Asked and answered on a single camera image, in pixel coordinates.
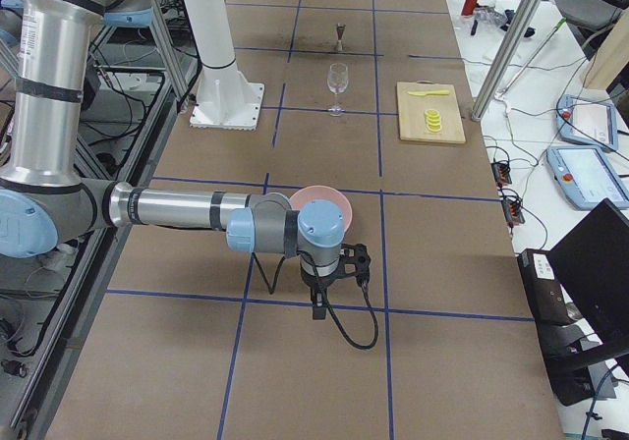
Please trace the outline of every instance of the wooden cutting board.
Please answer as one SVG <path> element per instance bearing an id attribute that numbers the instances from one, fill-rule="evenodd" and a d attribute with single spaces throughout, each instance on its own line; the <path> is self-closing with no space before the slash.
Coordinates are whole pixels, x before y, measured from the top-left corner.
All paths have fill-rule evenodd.
<path id="1" fill-rule="evenodd" d="M 450 94 L 437 96 L 412 96 L 409 91 L 434 91 L 447 89 Z M 465 143 L 461 114 L 456 101 L 454 86 L 437 83 L 397 84 L 398 121 L 402 140 L 423 142 Z M 441 114 L 441 131 L 434 133 L 426 126 L 424 113 L 436 109 Z"/>

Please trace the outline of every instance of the cable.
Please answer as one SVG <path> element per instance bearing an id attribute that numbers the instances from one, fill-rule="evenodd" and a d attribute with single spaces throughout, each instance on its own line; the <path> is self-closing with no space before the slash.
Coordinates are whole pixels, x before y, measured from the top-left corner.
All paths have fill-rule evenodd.
<path id="1" fill-rule="evenodd" d="M 616 382 L 616 383 L 623 383 L 626 384 L 627 386 L 629 386 L 629 381 L 627 381 L 626 379 L 621 379 L 621 378 L 616 378 L 615 376 L 611 377 L 611 382 Z"/>
<path id="2" fill-rule="evenodd" d="M 524 204 L 523 204 L 524 198 L 521 197 L 518 194 L 518 192 L 516 192 L 515 190 L 513 190 L 511 188 L 500 188 L 498 190 L 498 192 L 500 193 L 500 197 L 502 197 L 502 199 L 505 199 L 509 203 L 509 207 L 516 214 L 520 213 L 521 211 L 526 211 L 527 213 L 529 213 L 531 216 L 533 216 L 542 225 L 543 233 L 544 233 L 543 244 L 538 247 L 539 250 L 542 250 L 546 246 L 546 244 L 548 243 L 548 227 L 543 222 L 543 220 L 540 219 L 536 214 L 531 212 L 531 210 L 529 210 L 526 207 L 524 207 Z M 509 225 L 509 228 L 511 230 L 511 235 L 513 236 L 513 225 Z"/>
<path id="3" fill-rule="evenodd" d="M 364 283 L 363 285 L 361 285 L 361 290 L 363 291 L 363 298 L 365 299 L 365 304 L 367 305 L 367 308 L 368 308 L 368 310 L 370 312 L 370 315 L 372 316 L 373 338 L 372 338 L 372 340 L 368 344 L 362 345 L 362 344 L 359 344 L 359 343 L 355 342 L 349 336 L 349 334 L 345 330 L 345 327 L 343 327 L 343 324 L 341 323 L 341 321 L 339 320 L 338 316 L 336 315 L 336 312 L 334 311 L 334 308 L 332 307 L 332 304 L 330 304 L 330 301 L 327 298 L 326 290 L 323 288 L 323 285 L 321 284 L 321 279 L 320 279 L 320 277 L 318 275 L 318 270 L 316 269 L 315 259 L 313 258 L 313 256 L 310 255 L 307 251 L 304 251 L 304 250 L 299 250 L 297 252 L 297 254 L 299 256 L 303 257 L 304 259 L 307 258 L 306 259 L 306 263 L 308 265 L 310 265 L 311 268 L 314 271 L 314 278 L 316 280 L 316 285 L 318 286 L 318 291 L 321 294 L 321 298 L 323 300 L 323 305 L 325 306 L 327 311 L 330 313 L 330 316 L 332 317 L 332 320 L 334 321 L 334 324 L 336 324 L 336 327 L 338 328 L 338 331 L 341 333 L 341 335 L 343 336 L 345 341 L 348 344 L 350 344 L 352 347 L 354 347 L 355 349 L 358 349 L 358 350 L 370 350 L 373 347 L 375 347 L 375 344 L 377 343 L 379 329 L 378 329 L 378 325 L 377 325 L 377 318 L 375 317 L 375 311 L 373 310 L 372 304 L 370 302 L 370 297 L 369 297 L 367 283 Z"/>
<path id="4" fill-rule="evenodd" d="M 284 261 L 286 261 L 286 257 L 282 256 L 279 260 L 279 263 L 277 263 L 277 266 L 275 267 L 275 274 L 273 275 L 272 284 L 268 282 L 268 278 L 266 278 L 266 273 L 264 273 L 264 269 L 262 268 L 261 263 L 257 259 L 257 255 L 255 252 L 252 252 L 252 257 L 254 258 L 254 262 L 257 265 L 257 269 L 259 270 L 259 273 L 262 276 L 264 285 L 266 285 L 266 288 L 268 289 L 268 293 L 272 295 L 273 293 L 275 293 L 275 290 L 277 289 L 277 280 L 279 279 L 279 273 L 282 269 L 282 265 L 284 264 Z"/>
<path id="5" fill-rule="evenodd" d="M 95 133 L 103 136 L 104 138 L 109 138 L 109 139 L 119 138 L 119 135 L 111 135 L 111 134 L 104 133 L 99 128 L 97 128 L 93 123 L 89 123 L 88 121 L 80 120 L 79 124 L 82 124 L 86 128 L 94 131 Z M 128 128 L 120 134 L 126 134 L 127 132 L 128 132 Z"/>
<path id="6" fill-rule="evenodd" d="M 604 384 L 605 380 L 609 376 L 611 376 L 611 373 L 613 372 L 613 370 L 616 369 L 618 366 L 619 366 L 618 363 L 615 364 L 600 379 L 599 385 L 597 386 L 597 390 L 595 391 L 594 395 L 592 396 L 592 403 L 590 404 L 590 409 L 586 412 L 586 423 L 583 426 L 583 432 L 581 433 L 581 440 L 585 440 L 586 436 L 588 434 L 588 426 L 590 425 L 590 419 L 592 418 L 592 415 L 594 415 L 594 406 L 596 405 L 597 400 L 599 399 L 600 390 L 602 389 L 602 385 Z"/>
<path id="7" fill-rule="evenodd" d="M 8 301 L 10 303 L 14 303 L 16 307 L 19 309 L 19 314 L 20 314 L 20 323 L 18 324 L 17 328 L 15 328 L 13 324 L 11 324 L 4 317 L 0 317 L 0 330 L 2 331 L 2 333 L 4 333 L 4 337 L 3 337 L 4 340 L 2 340 L 2 345 L 9 346 L 10 344 L 15 343 L 17 341 L 16 339 L 20 335 L 20 332 L 22 331 L 22 328 L 24 327 L 24 324 L 26 322 L 27 313 L 22 303 L 19 302 L 18 300 L 14 298 L 10 298 L 8 296 L 4 296 L 4 295 L 0 295 L 0 299 Z"/>
<path id="8" fill-rule="evenodd" d="M 576 64 L 577 62 L 580 62 L 580 61 L 582 61 L 584 59 L 586 59 L 586 57 L 579 57 L 574 62 L 571 62 L 569 64 L 564 64 L 564 65 L 557 65 L 556 67 L 536 67 L 536 66 L 530 65 L 530 66 L 527 67 L 527 69 L 542 70 L 544 72 L 552 72 L 553 70 L 565 69 L 567 67 L 572 67 L 574 64 Z M 461 58 L 461 60 L 463 60 L 463 62 L 466 62 L 468 64 L 487 65 L 487 66 L 491 65 L 491 62 L 482 62 L 482 61 L 476 61 L 476 60 L 468 60 L 468 59 L 465 59 L 463 57 Z M 519 68 L 522 68 L 524 66 L 523 65 L 519 65 L 519 64 L 509 64 L 508 67 L 519 67 Z"/>
<path id="9" fill-rule="evenodd" d="M 184 49 L 180 49 L 179 47 L 175 47 L 174 45 L 173 49 L 175 49 L 177 52 L 181 52 L 182 54 L 187 55 L 188 57 L 192 57 L 193 59 L 197 59 L 200 61 L 199 54 L 191 54 L 190 52 L 186 52 Z"/>
<path id="10" fill-rule="evenodd" d="M 133 64 L 134 62 L 138 62 L 141 59 L 145 59 L 146 57 L 148 57 L 150 55 L 153 55 L 155 52 L 157 52 L 157 47 L 154 47 L 150 51 L 146 52 L 145 54 L 141 55 L 140 57 L 136 57 L 135 59 L 130 59 L 129 57 L 127 57 L 127 54 L 125 54 L 123 52 L 123 55 L 125 56 L 125 59 L 127 59 L 127 60 L 121 60 L 120 62 L 116 62 L 115 64 L 113 64 L 112 67 L 116 67 L 116 66 L 119 66 L 119 65 L 125 65 L 125 64 Z"/>
<path id="11" fill-rule="evenodd" d="M 536 216 L 533 212 L 531 212 L 529 209 L 527 209 L 526 207 L 524 207 L 523 205 L 520 206 L 520 208 L 523 211 L 528 212 L 529 214 L 531 214 L 541 225 L 543 228 L 543 244 L 541 246 L 538 247 L 539 250 L 542 250 L 544 247 L 546 247 L 546 244 L 548 243 L 548 227 L 545 225 L 545 223 L 542 221 L 542 219 L 540 219 L 538 216 Z"/>
<path id="12" fill-rule="evenodd" d="M 509 113 L 507 113 L 505 111 L 504 113 L 504 117 L 507 120 L 507 130 L 509 131 L 509 136 L 511 137 L 511 144 L 517 148 L 518 150 L 523 151 L 524 153 L 526 153 L 527 155 L 529 155 L 530 157 L 532 157 L 535 160 L 535 163 L 531 163 L 526 159 L 525 160 L 529 165 L 531 165 L 533 168 L 537 167 L 538 165 L 540 165 L 540 159 L 537 158 L 535 155 L 533 155 L 531 152 L 529 152 L 528 150 L 526 150 L 525 148 L 521 147 L 520 145 L 518 145 L 517 143 L 515 143 L 515 138 L 513 137 L 513 129 L 511 128 L 511 120 L 509 119 Z"/>

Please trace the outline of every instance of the metal stand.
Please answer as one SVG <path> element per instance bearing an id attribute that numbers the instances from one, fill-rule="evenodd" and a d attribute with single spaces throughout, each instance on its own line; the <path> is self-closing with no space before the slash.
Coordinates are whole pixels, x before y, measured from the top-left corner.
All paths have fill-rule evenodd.
<path id="1" fill-rule="evenodd" d="M 203 71 L 191 125 L 254 130 L 264 85 L 238 70 L 224 0 L 185 0 Z"/>
<path id="2" fill-rule="evenodd" d="M 2 39 L 0 39 L 0 65 L 2 65 L 13 80 L 18 77 L 18 57 Z"/>
<path id="3" fill-rule="evenodd" d="M 177 55 L 175 54 L 175 49 L 173 49 L 173 39 L 170 37 L 168 26 L 159 9 L 159 3 L 157 3 L 157 0 L 152 0 L 152 5 L 153 22 L 150 24 L 150 33 L 153 35 L 157 50 L 161 55 L 164 67 L 166 67 L 170 81 L 173 84 L 175 96 L 178 101 L 181 101 L 188 91 L 186 79 L 177 61 Z"/>
<path id="4" fill-rule="evenodd" d="M 507 71 L 509 63 L 518 49 L 520 40 L 522 40 L 522 36 L 524 35 L 524 32 L 531 22 L 531 19 L 538 9 L 541 1 L 542 0 L 522 0 L 520 3 L 515 19 L 513 20 L 509 31 L 504 36 L 502 44 L 500 44 L 498 54 L 491 64 L 491 68 L 487 73 L 476 103 L 474 103 L 474 107 L 472 109 L 473 121 L 481 120 L 483 114 L 489 106 L 489 102 L 494 98 L 498 85 Z"/>

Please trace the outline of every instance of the chair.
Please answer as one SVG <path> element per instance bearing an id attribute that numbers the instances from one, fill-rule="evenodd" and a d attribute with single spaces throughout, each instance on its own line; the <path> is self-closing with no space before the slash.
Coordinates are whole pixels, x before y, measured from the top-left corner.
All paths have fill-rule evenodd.
<path id="1" fill-rule="evenodd" d="M 585 48 L 599 35 L 611 30 L 629 5 L 629 0 L 554 0 L 567 22 L 592 34 L 581 44 Z"/>

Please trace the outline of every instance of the metal pole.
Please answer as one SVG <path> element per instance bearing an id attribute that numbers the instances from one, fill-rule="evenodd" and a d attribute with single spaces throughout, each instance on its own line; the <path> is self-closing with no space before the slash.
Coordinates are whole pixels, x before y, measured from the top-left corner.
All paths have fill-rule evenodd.
<path id="1" fill-rule="evenodd" d="M 481 120 L 489 106 L 489 102 L 495 96 L 498 85 L 507 71 L 509 63 L 518 49 L 520 40 L 522 40 L 522 36 L 541 1 L 542 0 L 522 0 L 520 3 L 515 19 L 513 23 L 511 23 L 509 31 L 504 36 L 502 44 L 500 44 L 498 54 L 491 64 L 491 68 L 481 87 L 476 103 L 474 103 L 474 107 L 472 108 L 473 121 Z"/>
<path id="2" fill-rule="evenodd" d="M 153 21 L 150 25 L 150 32 L 153 34 L 155 45 L 159 50 L 159 54 L 164 62 L 164 66 L 166 67 L 166 71 L 170 76 L 173 89 L 175 90 L 175 95 L 178 100 L 181 100 L 186 95 L 186 91 L 188 90 L 186 79 L 181 71 L 181 65 L 177 61 L 177 55 L 175 54 L 175 49 L 173 48 L 173 40 L 170 37 L 168 26 L 161 14 L 157 0 L 152 0 L 152 6 Z"/>
<path id="3" fill-rule="evenodd" d="M 524 72 L 529 68 L 529 65 L 531 65 L 531 62 L 533 62 L 535 58 L 538 56 L 538 54 L 542 52 L 542 49 L 548 44 L 548 42 L 552 39 L 555 33 L 559 30 L 559 28 L 563 26 L 565 22 L 566 22 L 565 18 L 561 18 L 561 20 L 559 20 L 559 23 L 557 23 L 555 27 L 548 33 L 548 35 L 542 41 L 542 43 L 538 45 L 538 48 L 535 49 L 535 52 L 531 54 L 529 59 L 524 63 L 524 65 L 520 68 L 520 70 L 518 70 L 518 72 L 513 76 L 513 78 L 511 79 L 511 82 L 509 82 L 505 88 L 503 88 L 501 91 L 498 92 L 499 96 L 505 95 L 507 91 L 509 91 L 509 88 L 513 86 L 513 83 L 518 81 L 518 79 L 522 76 L 522 74 L 524 74 Z"/>
<path id="4" fill-rule="evenodd" d="M 20 65 L 18 57 L 2 39 L 0 39 L 0 65 L 2 65 L 4 70 L 7 71 L 13 80 L 18 77 L 18 69 Z"/>

